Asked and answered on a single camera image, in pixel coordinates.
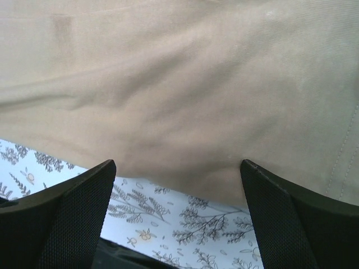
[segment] white fabric with leaf print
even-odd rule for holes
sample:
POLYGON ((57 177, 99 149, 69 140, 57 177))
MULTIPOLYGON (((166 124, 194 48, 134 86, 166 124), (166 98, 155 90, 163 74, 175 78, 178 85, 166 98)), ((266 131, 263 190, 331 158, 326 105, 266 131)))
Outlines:
MULTIPOLYGON (((1 198, 31 195, 84 171, 0 140, 1 198)), ((179 269, 263 269, 246 210, 210 203, 147 180, 115 179, 101 237, 179 269)))

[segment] stitching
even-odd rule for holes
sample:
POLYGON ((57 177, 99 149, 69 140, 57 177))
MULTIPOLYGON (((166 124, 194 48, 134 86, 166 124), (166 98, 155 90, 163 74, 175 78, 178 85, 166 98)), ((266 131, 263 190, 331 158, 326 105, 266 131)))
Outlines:
POLYGON ((350 171, 350 169, 351 169, 351 167, 352 167, 352 164, 353 164, 353 162, 354 162, 354 159, 355 159, 355 157, 356 157, 358 151, 359 151, 359 143, 358 143, 358 145, 357 145, 357 148, 355 149, 355 152, 354 152, 354 154, 353 154, 353 156, 352 156, 352 158, 351 158, 351 160, 350 160, 348 169, 347 169, 347 171, 346 171, 346 176, 344 177, 344 181, 343 181, 343 184, 342 184, 342 192, 340 193, 339 201, 342 200, 343 193, 344 193, 344 189, 345 189, 345 187, 346 187, 346 180, 347 180, 347 178, 348 178, 349 171, 350 171))
POLYGON ((349 136, 349 133, 350 133, 350 131, 351 131, 351 129, 352 129, 353 122, 354 122, 355 116, 357 115, 358 109, 359 109, 359 102, 358 102, 357 106, 355 107, 354 115, 353 115, 353 117, 352 117, 352 119, 351 119, 351 121, 350 121, 348 130, 347 130, 346 137, 345 137, 345 139, 344 139, 344 142, 343 142, 343 144, 342 144, 342 147, 340 148, 339 154, 338 154, 338 156, 337 156, 337 160, 335 161, 334 167, 333 167, 333 169, 332 169, 332 173, 331 173, 331 175, 330 175, 330 180, 329 180, 329 183, 328 183, 328 187, 327 187, 326 192, 325 192, 326 195, 328 194, 328 191, 329 191, 329 189, 330 189, 330 187, 331 187, 331 184, 332 184, 332 181, 333 181, 333 178, 334 178, 334 171, 335 171, 335 169, 336 169, 336 167, 337 167, 337 165, 338 165, 339 159, 340 159, 340 157, 341 157, 341 155, 342 155, 342 153, 343 153, 344 146, 345 146, 346 143, 347 143, 348 136, 349 136))

